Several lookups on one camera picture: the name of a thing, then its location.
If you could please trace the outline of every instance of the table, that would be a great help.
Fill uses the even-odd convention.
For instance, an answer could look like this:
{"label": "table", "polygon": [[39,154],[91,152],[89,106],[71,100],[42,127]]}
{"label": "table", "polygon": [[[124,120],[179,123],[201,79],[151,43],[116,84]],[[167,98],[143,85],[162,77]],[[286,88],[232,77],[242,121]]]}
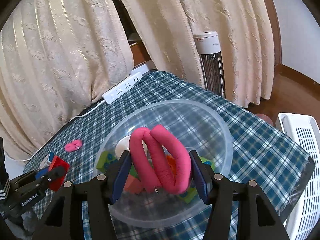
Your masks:
{"label": "table", "polygon": [[[185,82],[171,73],[156,71],[144,76],[135,86],[111,105],[103,104],[86,117],[63,127],[26,165],[24,172],[37,169],[43,158],[54,152],[71,165],[66,179],[75,184],[92,178],[95,156],[108,133],[135,110],[162,100],[189,99],[203,103],[224,119],[233,136],[233,162],[229,178],[246,183],[255,179],[280,214],[289,203],[308,154],[289,137],[245,109],[201,87]],[[83,147],[67,153],[64,145],[81,139]],[[53,192],[34,206],[40,218]],[[136,228],[113,218],[118,239],[186,240],[202,239],[211,208],[169,228]],[[235,239],[237,205],[233,205],[230,239]],[[83,205],[84,234],[91,239],[86,204]]]}

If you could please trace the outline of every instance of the space heater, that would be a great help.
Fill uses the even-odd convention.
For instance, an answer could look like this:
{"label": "space heater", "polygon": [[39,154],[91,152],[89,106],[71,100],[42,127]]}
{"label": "space heater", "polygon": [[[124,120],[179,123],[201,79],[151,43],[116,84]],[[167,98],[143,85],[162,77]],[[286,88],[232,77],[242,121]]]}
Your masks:
{"label": "space heater", "polygon": [[280,113],[276,127],[298,143],[314,160],[315,170],[285,223],[290,240],[305,240],[320,215],[320,131],[312,116]]}
{"label": "space heater", "polygon": [[225,98],[221,47],[217,32],[205,32],[193,35],[193,38],[200,55],[205,89]]}

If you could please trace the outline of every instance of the red toy block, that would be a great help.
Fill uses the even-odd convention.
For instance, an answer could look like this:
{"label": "red toy block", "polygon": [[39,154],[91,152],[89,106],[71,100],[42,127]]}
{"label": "red toy block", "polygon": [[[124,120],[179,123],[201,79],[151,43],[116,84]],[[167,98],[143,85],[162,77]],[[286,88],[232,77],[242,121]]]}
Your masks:
{"label": "red toy block", "polygon": [[132,194],[139,194],[143,190],[143,185],[140,180],[129,174],[124,185],[124,190]]}
{"label": "red toy block", "polygon": [[[67,174],[67,171],[68,171],[70,165],[68,163],[66,163],[64,160],[60,159],[58,156],[55,156],[55,157],[53,157],[53,160],[49,166],[49,171],[51,171],[53,168],[56,168],[58,166],[64,167],[64,169],[66,170],[66,174]],[[53,191],[58,191],[60,189],[61,185],[63,184],[64,178],[66,177],[66,174],[64,174],[63,177],[51,182],[49,184],[49,189],[51,189]]]}

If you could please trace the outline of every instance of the wooden floor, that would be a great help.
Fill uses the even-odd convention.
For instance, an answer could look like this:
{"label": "wooden floor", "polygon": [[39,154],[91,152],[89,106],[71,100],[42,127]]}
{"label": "wooden floor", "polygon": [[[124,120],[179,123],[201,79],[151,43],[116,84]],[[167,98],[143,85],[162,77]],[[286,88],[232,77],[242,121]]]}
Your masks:
{"label": "wooden floor", "polygon": [[250,104],[250,112],[265,114],[273,123],[279,113],[307,114],[320,126],[320,85],[307,76],[284,65],[277,65],[270,100]]}

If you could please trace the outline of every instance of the bowl rim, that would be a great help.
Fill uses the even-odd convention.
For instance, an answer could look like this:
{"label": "bowl rim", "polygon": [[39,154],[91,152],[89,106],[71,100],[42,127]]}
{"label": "bowl rim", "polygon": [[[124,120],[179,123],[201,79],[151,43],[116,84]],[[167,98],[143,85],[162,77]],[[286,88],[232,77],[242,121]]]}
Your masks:
{"label": "bowl rim", "polygon": [[[114,131],[116,131],[120,126],[122,126],[127,120],[129,120],[130,118],[134,117],[135,115],[141,113],[142,111],[145,111],[149,108],[152,108],[154,106],[159,106],[159,105],[163,105],[163,104],[189,104],[189,105],[193,105],[193,106],[197,106],[199,108],[204,109],[205,111],[209,112],[218,122],[218,124],[220,125],[221,129],[223,130],[223,134],[225,137],[225,144],[226,144],[226,152],[232,152],[231,157],[226,157],[224,159],[224,163],[222,165],[223,169],[221,170],[220,173],[222,173],[224,176],[228,177],[229,172],[231,170],[231,164],[232,164],[232,158],[233,158],[233,147],[232,147],[232,143],[233,143],[233,137],[231,136],[230,130],[226,124],[226,122],[223,120],[223,118],[212,108],[210,108],[209,106],[197,102],[197,101],[193,101],[193,100],[186,100],[186,99],[170,99],[170,100],[164,100],[164,101],[159,101],[156,103],[151,103],[148,104],[146,106],[143,106],[139,109],[137,109],[136,111],[134,111],[133,113],[127,115],[124,119],[122,119],[111,131],[110,133],[108,133],[107,137],[104,139],[103,143],[100,146],[100,149],[96,155],[96,159],[97,156],[101,155],[102,150],[104,149],[107,141],[110,139],[110,137],[114,134]],[[96,166],[96,161],[94,163],[94,167],[93,167],[93,174],[94,176],[97,176],[99,173],[102,173],[100,171],[98,171],[95,166]],[[122,213],[120,213],[117,209],[114,208],[114,206],[109,206],[110,208],[110,212],[112,213],[112,215],[121,220],[121,221],[125,221],[125,223],[136,226],[136,227],[142,227],[142,228],[162,228],[162,227],[168,227],[168,226],[172,226],[174,224],[172,224],[173,221],[175,221],[176,217],[184,217],[183,220],[189,219],[191,217],[193,217],[194,215],[192,213],[194,213],[195,211],[197,211],[198,213],[202,212],[207,206],[202,202],[199,201],[198,203],[194,204],[192,207],[188,208],[187,210],[178,213],[174,216],[165,218],[165,219],[161,219],[161,220],[137,220],[137,219],[133,219],[130,217],[126,217],[125,215],[123,215]]]}

